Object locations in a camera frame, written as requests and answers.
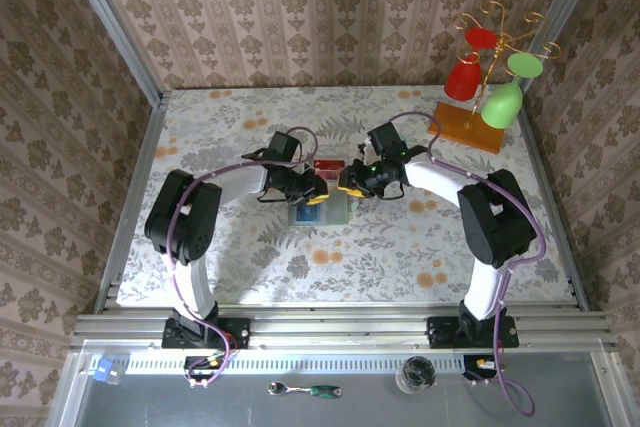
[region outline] wall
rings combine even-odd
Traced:
[[[640,399],[640,0],[580,0],[528,94],[594,307]]]
[[[439,84],[483,0],[115,0],[164,89]],[[551,0],[500,0],[518,33]],[[494,24],[498,18],[493,16]]]
[[[148,114],[87,0],[0,0],[0,426],[44,423]]]

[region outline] cable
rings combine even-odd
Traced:
[[[234,170],[237,170],[237,169],[242,169],[244,167],[251,167],[251,166],[254,166],[254,165],[281,165],[283,167],[295,167],[296,165],[312,163],[316,153],[318,152],[318,137],[316,136],[316,134],[311,129],[308,129],[307,127],[303,127],[303,126],[293,127],[292,129],[289,129],[288,132],[291,132],[293,130],[304,130],[304,131],[310,133],[311,137],[313,138],[313,141],[315,143],[313,150],[303,160],[298,161],[298,162],[278,162],[278,161],[268,161],[268,160],[240,162],[238,164],[227,165],[227,166],[222,167],[222,168],[220,168],[218,170],[214,170],[212,172],[208,172],[206,174],[203,174],[200,177],[196,178],[193,182],[191,182],[191,184],[189,184],[189,186],[183,192],[182,197],[180,197],[180,200],[176,204],[176,208],[173,211],[173,215],[171,216],[171,221],[169,222],[169,227],[167,229],[167,243],[166,243],[166,245],[167,246],[173,245],[172,244],[173,234],[175,232],[175,228],[176,228],[176,224],[178,222],[178,217],[180,215],[180,211],[182,210],[182,207],[184,207],[187,199],[189,198],[189,195],[191,195],[191,192],[193,192],[193,190],[198,185],[200,185],[202,182],[204,182],[206,180],[209,180],[209,179],[211,179],[213,177],[220,176],[220,175],[222,175],[222,174],[224,174],[226,172],[231,172],[231,171],[234,171]],[[182,306],[184,307],[185,311],[189,314],[191,319],[194,322],[196,322],[198,325],[201,325],[206,329],[213,330],[222,339],[222,342],[224,343],[224,359],[222,361],[222,364],[220,365],[220,368],[210,378],[205,379],[205,380],[202,381],[202,385],[203,386],[207,386],[207,385],[209,385],[211,382],[213,382],[214,380],[216,380],[220,376],[222,371],[227,367],[227,364],[229,363],[229,358],[231,356],[231,354],[230,354],[231,348],[229,346],[229,340],[227,339],[227,336],[225,335],[225,333],[222,330],[220,330],[218,327],[216,327],[213,324],[210,324],[208,322],[205,322],[202,319],[199,319],[197,314],[187,305],[187,302],[184,299],[184,296],[182,295],[182,292],[180,292],[180,288],[178,287],[178,281],[176,279],[176,268],[177,268],[176,261],[173,258],[173,253],[171,252],[170,248],[167,249],[167,253],[162,256],[162,259],[164,260],[165,264],[167,265],[167,268],[169,269],[169,272],[171,273],[171,281],[173,283],[173,287],[174,287],[174,289],[176,291],[176,294],[178,295],[178,299],[180,299],[180,302],[182,303]],[[189,378],[189,380],[191,380],[191,374],[190,374],[191,371],[192,371],[192,369],[187,374],[187,377]]]
[[[233,341],[233,352],[231,352],[232,354],[235,354],[236,351],[238,350],[238,341],[236,340],[236,338],[231,335],[229,332],[225,332],[224,335],[227,336],[227,340],[229,341]]]
[[[502,351],[502,364],[500,365],[500,368],[504,371],[507,368],[507,353],[504,351],[504,345],[502,345],[500,340],[498,340],[498,347],[500,347],[500,350]]]
[[[437,165],[437,166],[442,167],[444,169],[447,169],[447,170],[449,170],[451,172],[454,172],[454,173],[456,173],[458,175],[461,175],[463,177],[471,178],[471,179],[473,179],[475,181],[482,182],[483,184],[487,185],[488,187],[493,189],[495,192],[497,192],[500,195],[502,195],[509,202],[511,202],[520,211],[520,213],[522,213],[522,215],[525,216],[525,218],[527,219],[529,224],[531,224],[531,227],[533,228],[533,230],[536,233],[536,236],[537,236],[538,242],[539,242],[538,252],[532,257],[527,257],[527,258],[523,258],[523,259],[517,259],[517,260],[515,260],[513,262],[510,262],[509,265],[507,265],[507,267],[506,267],[506,272],[504,274],[504,277],[502,278],[502,282],[500,284],[500,287],[498,288],[498,294],[496,296],[495,312],[494,312],[495,322],[494,322],[494,326],[493,326],[493,356],[494,356],[496,365],[498,366],[498,369],[497,369],[498,381],[500,382],[500,386],[502,387],[502,392],[504,393],[505,397],[507,398],[507,401],[511,404],[511,406],[516,411],[518,411],[521,415],[523,415],[525,417],[533,417],[533,415],[536,412],[536,404],[533,401],[533,398],[531,397],[529,392],[527,392],[527,390],[522,385],[520,385],[520,384],[518,384],[518,383],[516,383],[516,382],[514,382],[512,380],[505,379],[503,377],[503,375],[502,375],[502,371],[500,369],[500,348],[499,348],[498,342],[499,342],[499,332],[500,332],[500,311],[502,310],[501,307],[504,305],[504,299],[505,299],[505,296],[507,294],[507,289],[509,287],[509,282],[511,280],[511,274],[512,274],[513,270],[516,267],[520,266],[520,265],[536,262],[536,261],[542,259],[544,257],[544,255],[547,253],[547,241],[545,239],[544,232],[542,231],[542,227],[540,227],[540,224],[535,219],[533,214],[529,211],[529,209],[527,209],[524,206],[524,204],[522,204],[522,202],[520,202],[517,198],[515,198],[512,194],[510,194],[509,192],[504,190],[502,187],[494,184],[493,182],[491,182],[488,179],[484,179],[484,178],[480,177],[477,174],[474,174],[472,172],[468,172],[468,171],[466,171],[464,169],[461,169],[458,166],[455,166],[455,165],[449,164],[447,162],[444,162],[444,161],[442,161],[440,159],[437,159],[433,155],[433,153],[432,153],[433,144],[440,137],[440,134],[442,133],[442,124],[440,124],[440,121],[438,119],[436,119],[433,115],[427,114],[425,112],[419,112],[417,110],[414,110],[414,111],[402,112],[400,114],[394,115],[387,122],[393,122],[396,119],[399,119],[401,117],[405,117],[405,116],[408,116],[408,115],[420,115],[420,116],[423,116],[423,117],[427,117],[427,118],[431,119],[433,121],[433,123],[436,125],[436,127],[437,127],[436,134],[434,135],[434,137],[431,139],[431,141],[427,145],[427,154],[429,155],[429,157],[431,159],[431,162],[434,165]],[[529,411],[525,411],[524,409],[522,409],[521,407],[519,407],[516,404],[516,402],[513,400],[513,397],[511,396],[511,394],[507,391],[507,385],[512,385],[514,388],[516,388],[517,390],[520,390],[521,392],[523,392],[526,395],[526,397],[531,402],[531,409]]]

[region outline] floral tablecloth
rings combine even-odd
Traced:
[[[319,158],[349,162],[366,132],[407,110],[433,112],[440,86],[193,90],[174,92],[148,179],[118,294],[123,306],[169,306],[168,273],[143,226],[167,173],[202,174],[268,144],[276,130],[304,125],[320,141]],[[425,143],[427,123],[396,121],[409,145]],[[302,134],[304,146],[310,136]],[[508,298],[571,301],[556,242],[517,124],[502,151],[490,154],[442,140],[435,152],[474,172],[507,168],[542,223],[546,257],[516,271]],[[361,200],[343,226],[290,227],[286,204],[247,196],[220,207],[207,252],[209,279],[224,303],[458,302],[471,277],[457,209],[430,192],[406,189],[402,200]]]

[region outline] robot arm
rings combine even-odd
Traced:
[[[461,183],[464,178],[453,177],[434,164],[424,147],[408,148],[391,123],[370,131],[360,151],[362,158],[342,172],[339,189],[357,197],[385,198],[387,185],[397,181],[401,186],[429,190],[460,209],[467,244],[475,259],[458,323],[459,330],[473,343],[494,315],[504,262],[525,253],[535,231],[515,206],[484,184],[472,184],[470,179]],[[527,206],[509,171],[489,174],[488,179]]]
[[[410,186],[429,190],[460,208],[458,192],[464,185],[452,178],[448,171],[434,165],[426,152],[412,158],[404,170]],[[471,284],[464,297],[464,305],[477,320],[492,316],[503,276],[503,269],[496,269],[474,258]]]
[[[291,163],[298,148],[300,142],[297,139],[276,132],[269,147],[245,155],[244,158],[257,162]],[[213,237],[220,205],[248,194],[266,194],[269,189],[281,192],[284,197],[263,200],[263,195],[258,201],[315,204],[328,197],[326,182],[315,175],[313,169],[303,167],[302,172],[297,170],[274,164],[248,165],[214,177],[215,184],[200,184],[187,199],[187,207],[183,208],[175,226],[171,252],[178,261],[175,270],[176,285],[186,304],[200,318],[205,319],[216,311],[204,255]],[[145,223],[145,235],[160,254],[167,253],[166,240],[171,217],[178,200],[193,181],[192,175],[181,170],[170,172],[153,205]],[[179,312],[187,314],[181,304],[182,302],[176,303]]]

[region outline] blue object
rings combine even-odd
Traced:
[[[112,361],[108,359],[100,359],[100,361],[98,362],[98,367],[96,368],[96,373],[93,374],[93,378],[98,382],[106,382],[109,378],[109,372],[111,372],[112,366]]]
[[[100,359],[98,361],[96,371],[93,374],[93,378],[98,382],[106,382],[107,384],[118,385],[124,377],[125,372],[126,369],[124,368],[124,366],[116,364],[109,359]]]
[[[298,222],[315,222],[318,220],[317,205],[298,205],[296,207],[296,220]]]

